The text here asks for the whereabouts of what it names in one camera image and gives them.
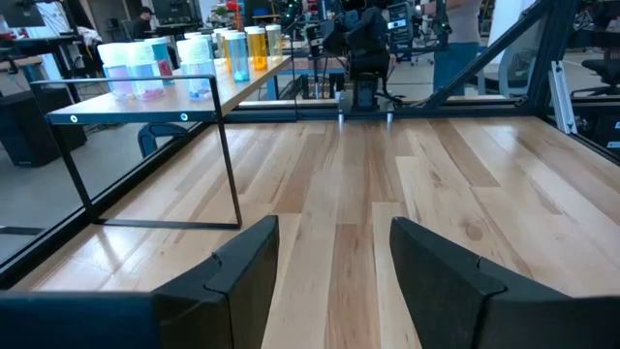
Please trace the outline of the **black floor cabinet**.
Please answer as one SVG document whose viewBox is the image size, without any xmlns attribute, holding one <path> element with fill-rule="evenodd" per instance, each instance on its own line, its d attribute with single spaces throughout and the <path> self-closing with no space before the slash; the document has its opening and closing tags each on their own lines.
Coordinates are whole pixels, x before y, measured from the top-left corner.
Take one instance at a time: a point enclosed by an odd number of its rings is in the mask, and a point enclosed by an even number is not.
<svg viewBox="0 0 620 349">
<path fill-rule="evenodd" d="M 0 143 L 15 166 L 41 167 L 60 157 L 44 113 L 71 104 L 64 88 L 44 89 L 39 103 L 31 91 L 0 97 Z"/>
</svg>

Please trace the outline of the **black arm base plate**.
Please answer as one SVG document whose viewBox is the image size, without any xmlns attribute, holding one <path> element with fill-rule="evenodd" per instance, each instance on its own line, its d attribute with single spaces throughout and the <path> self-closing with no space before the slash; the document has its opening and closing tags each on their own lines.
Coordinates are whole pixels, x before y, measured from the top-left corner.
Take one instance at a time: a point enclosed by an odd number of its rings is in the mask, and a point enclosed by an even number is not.
<svg viewBox="0 0 620 349">
<path fill-rule="evenodd" d="M 336 107 L 339 119 L 343 120 L 387 120 L 394 115 L 395 105 L 386 98 L 379 97 L 374 109 L 361 109 L 354 106 L 354 92 L 343 91 Z"/>
</svg>

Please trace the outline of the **black office chair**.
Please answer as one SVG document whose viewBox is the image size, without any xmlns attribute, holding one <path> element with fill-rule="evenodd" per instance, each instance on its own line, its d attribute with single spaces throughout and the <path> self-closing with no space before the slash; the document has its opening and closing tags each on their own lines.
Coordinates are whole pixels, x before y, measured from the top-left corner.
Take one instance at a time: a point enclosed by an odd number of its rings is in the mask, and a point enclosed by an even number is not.
<svg viewBox="0 0 620 349">
<path fill-rule="evenodd" d="M 595 31 L 592 34 L 592 45 L 601 48 L 604 57 L 586 59 L 581 62 L 581 66 L 599 76 L 604 86 L 575 90 L 572 95 L 589 92 L 590 96 L 620 96 L 620 32 Z"/>
</svg>

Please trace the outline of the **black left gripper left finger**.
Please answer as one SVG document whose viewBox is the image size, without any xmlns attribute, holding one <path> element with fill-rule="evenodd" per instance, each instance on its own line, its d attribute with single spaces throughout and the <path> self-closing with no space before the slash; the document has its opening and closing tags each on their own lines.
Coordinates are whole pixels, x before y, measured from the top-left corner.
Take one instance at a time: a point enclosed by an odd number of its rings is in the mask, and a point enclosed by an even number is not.
<svg viewBox="0 0 620 349">
<path fill-rule="evenodd" d="M 0 349 L 261 349 L 279 220 L 149 292 L 0 292 Z"/>
</svg>

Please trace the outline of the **silver aluminium rail piece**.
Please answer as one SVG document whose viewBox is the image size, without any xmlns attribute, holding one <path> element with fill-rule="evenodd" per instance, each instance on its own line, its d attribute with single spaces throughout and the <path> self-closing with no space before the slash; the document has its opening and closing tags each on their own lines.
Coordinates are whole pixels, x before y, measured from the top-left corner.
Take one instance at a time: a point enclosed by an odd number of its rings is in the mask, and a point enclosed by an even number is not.
<svg viewBox="0 0 620 349">
<path fill-rule="evenodd" d="M 571 93 L 562 61 L 551 62 L 548 79 L 557 128 L 567 135 L 576 134 Z"/>
</svg>

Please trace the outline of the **blue round object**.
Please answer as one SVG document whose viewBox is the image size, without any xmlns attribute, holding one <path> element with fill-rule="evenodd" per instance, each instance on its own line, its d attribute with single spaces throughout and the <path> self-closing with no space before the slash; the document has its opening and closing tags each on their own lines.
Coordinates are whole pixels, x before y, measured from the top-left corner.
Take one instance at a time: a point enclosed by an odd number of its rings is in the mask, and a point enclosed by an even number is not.
<svg viewBox="0 0 620 349">
<path fill-rule="evenodd" d="M 138 146 L 142 158 L 154 153 L 159 147 L 169 141 L 175 141 L 188 134 L 186 128 L 177 124 L 146 123 L 138 131 Z"/>
</svg>

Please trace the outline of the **black diagonal frame strut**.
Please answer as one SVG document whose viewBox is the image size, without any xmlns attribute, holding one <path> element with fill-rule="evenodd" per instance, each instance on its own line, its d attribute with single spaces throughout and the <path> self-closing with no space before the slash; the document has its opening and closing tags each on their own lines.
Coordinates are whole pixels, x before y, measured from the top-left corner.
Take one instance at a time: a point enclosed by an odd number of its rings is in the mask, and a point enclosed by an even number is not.
<svg viewBox="0 0 620 349">
<path fill-rule="evenodd" d="M 482 70 L 499 53 L 508 48 L 537 21 L 550 12 L 555 1 L 556 0 L 537 0 L 523 12 L 521 18 L 512 27 L 465 67 L 446 87 L 433 93 L 419 106 L 428 110 L 437 109 L 442 106 L 448 97 L 452 96 L 457 89 L 463 87 L 469 79 Z"/>
</svg>

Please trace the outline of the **clear medicine bottle white cap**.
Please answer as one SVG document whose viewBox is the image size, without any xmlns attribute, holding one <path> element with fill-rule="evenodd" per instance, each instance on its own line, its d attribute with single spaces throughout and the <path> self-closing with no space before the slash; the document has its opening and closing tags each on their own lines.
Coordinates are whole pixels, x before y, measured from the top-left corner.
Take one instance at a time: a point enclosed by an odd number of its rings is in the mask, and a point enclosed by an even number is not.
<svg viewBox="0 0 620 349">
<path fill-rule="evenodd" d="M 133 79 L 134 94 L 139 100 L 153 100 L 164 92 L 163 80 L 152 46 L 146 42 L 127 45 L 127 69 Z"/>
<path fill-rule="evenodd" d="M 97 46 L 106 78 L 124 79 L 129 76 L 126 47 L 126 43 L 110 43 Z M 112 81 L 108 84 L 108 87 L 116 99 L 129 100 L 134 98 L 133 86 L 130 81 Z"/>
</svg>

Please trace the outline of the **blue medicine bottle clear cap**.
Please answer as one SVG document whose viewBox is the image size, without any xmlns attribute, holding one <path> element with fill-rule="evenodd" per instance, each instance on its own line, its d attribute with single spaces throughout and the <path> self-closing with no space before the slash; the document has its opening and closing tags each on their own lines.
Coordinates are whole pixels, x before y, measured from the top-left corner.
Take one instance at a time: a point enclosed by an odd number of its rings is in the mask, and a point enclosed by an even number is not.
<svg viewBox="0 0 620 349">
<path fill-rule="evenodd" d="M 214 58 L 211 43 L 205 36 L 197 36 L 177 43 L 182 76 L 193 76 L 185 79 L 184 84 L 190 100 L 206 100 L 211 96 L 208 78 L 202 75 L 215 75 Z"/>
</svg>

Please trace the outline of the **wooden shelf with black legs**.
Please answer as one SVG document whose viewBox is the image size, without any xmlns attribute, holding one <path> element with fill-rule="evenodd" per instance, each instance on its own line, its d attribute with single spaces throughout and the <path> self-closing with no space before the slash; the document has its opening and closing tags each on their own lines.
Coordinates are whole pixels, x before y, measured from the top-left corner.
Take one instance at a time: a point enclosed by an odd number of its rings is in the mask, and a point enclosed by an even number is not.
<svg viewBox="0 0 620 349">
<path fill-rule="evenodd" d="M 163 96 L 152 101 L 117 100 L 108 93 L 89 100 L 78 102 L 68 107 L 45 114 L 47 124 L 61 157 L 67 167 L 85 214 L 92 224 L 103 226 L 154 228 L 154 229 L 204 229 L 204 230 L 237 230 L 242 225 L 242 217 L 233 175 L 232 159 L 229 152 L 225 131 L 225 115 L 233 111 L 252 92 L 269 79 L 274 78 L 285 66 L 290 64 L 290 56 L 280 61 L 269 61 L 265 71 L 253 71 L 250 79 L 236 82 L 227 73 L 226 64 L 217 61 L 215 75 L 179 74 L 172 77 L 174 85 L 165 88 Z M 208 79 L 211 92 L 203 101 L 191 101 L 184 92 L 184 80 Z M 103 218 L 103 206 L 93 203 L 83 184 L 78 168 L 67 148 L 58 128 L 60 126 L 78 126 L 90 124 L 143 123 L 147 126 L 165 128 L 167 137 L 173 137 L 173 145 L 184 146 L 199 130 L 214 124 L 217 126 L 222 153 L 231 189 L 232 205 L 236 221 L 233 223 L 215 222 L 183 222 L 162 220 L 132 220 Z"/>
</svg>

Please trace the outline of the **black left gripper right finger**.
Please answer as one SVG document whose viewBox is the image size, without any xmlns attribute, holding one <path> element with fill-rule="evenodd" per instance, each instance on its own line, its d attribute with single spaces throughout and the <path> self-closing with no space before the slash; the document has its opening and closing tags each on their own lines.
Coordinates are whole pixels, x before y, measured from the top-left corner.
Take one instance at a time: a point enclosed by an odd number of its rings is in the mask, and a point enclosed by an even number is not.
<svg viewBox="0 0 620 349">
<path fill-rule="evenodd" d="M 401 216 L 389 246 L 423 349 L 620 349 L 620 296 L 572 298 Z"/>
</svg>

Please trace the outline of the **black table edge rail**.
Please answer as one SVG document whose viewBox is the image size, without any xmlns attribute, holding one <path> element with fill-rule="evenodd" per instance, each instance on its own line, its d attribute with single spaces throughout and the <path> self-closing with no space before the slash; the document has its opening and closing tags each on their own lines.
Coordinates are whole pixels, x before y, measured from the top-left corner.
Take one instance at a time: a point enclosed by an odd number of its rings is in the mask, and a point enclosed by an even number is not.
<svg viewBox="0 0 620 349">
<path fill-rule="evenodd" d="M 435 109 L 394 106 L 387 102 L 376 111 L 353 111 L 345 101 L 278 100 L 243 102 L 226 115 L 230 123 L 297 121 L 388 121 L 397 119 L 486 118 L 532 116 L 527 103 L 514 99 L 450 98 Z"/>
<path fill-rule="evenodd" d="M 560 131 L 561 133 L 567 135 L 569 138 L 580 143 L 581 145 L 584 145 L 586 148 L 602 156 L 604 159 L 608 160 L 615 166 L 620 167 L 620 155 L 613 153 L 610 150 L 607 150 L 603 146 L 591 141 L 590 139 L 580 135 L 577 132 L 577 129 L 576 129 L 577 117 L 576 116 L 568 117 L 566 120 L 563 120 L 563 119 L 556 120 L 555 118 L 552 118 L 550 115 L 543 115 L 543 116 L 539 115 L 538 119 L 552 126 L 554 129 Z"/>
</svg>

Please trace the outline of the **black upright frame post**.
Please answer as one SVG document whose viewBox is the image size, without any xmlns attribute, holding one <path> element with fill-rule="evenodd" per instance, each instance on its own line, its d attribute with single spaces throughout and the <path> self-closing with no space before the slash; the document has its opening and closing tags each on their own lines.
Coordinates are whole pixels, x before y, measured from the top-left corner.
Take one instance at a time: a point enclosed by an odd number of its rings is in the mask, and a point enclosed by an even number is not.
<svg viewBox="0 0 620 349">
<path fill-rule="evenodd" d="M 573 31 L 574 18 L 581 0 L 544 0 L 549 5 L 537 61 L 531 76 L 527 106 L 535 116 L 545 116 L 550 95 L 548 71 L 552 61 L 559 61 Z"/>
</svg>

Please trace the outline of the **person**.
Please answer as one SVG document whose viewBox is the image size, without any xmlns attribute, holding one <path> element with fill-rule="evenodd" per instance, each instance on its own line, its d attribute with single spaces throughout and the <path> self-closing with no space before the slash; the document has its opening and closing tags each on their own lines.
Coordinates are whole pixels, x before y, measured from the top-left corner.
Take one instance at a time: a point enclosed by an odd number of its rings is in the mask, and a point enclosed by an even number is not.
<svg viewBox="0 0 620 349">
<path fill-rule="evenodd" d="M 139 10 L 139 17 L 135 20 L 132 29 L 133 40 L 144 40 L 150 37 L 151 31 L 151 18 L 153 17 L 153 11 L 148 7 L 141 7 Z"/>
<path fill-rule="evenodd" d="M 434 92 L 448 86 L 477 58 L 481 40 L 481 3 L 482 0 L 446 0 L 446 14 L 452 31 L 448 49 L 434 53 Z"/>
</svg>

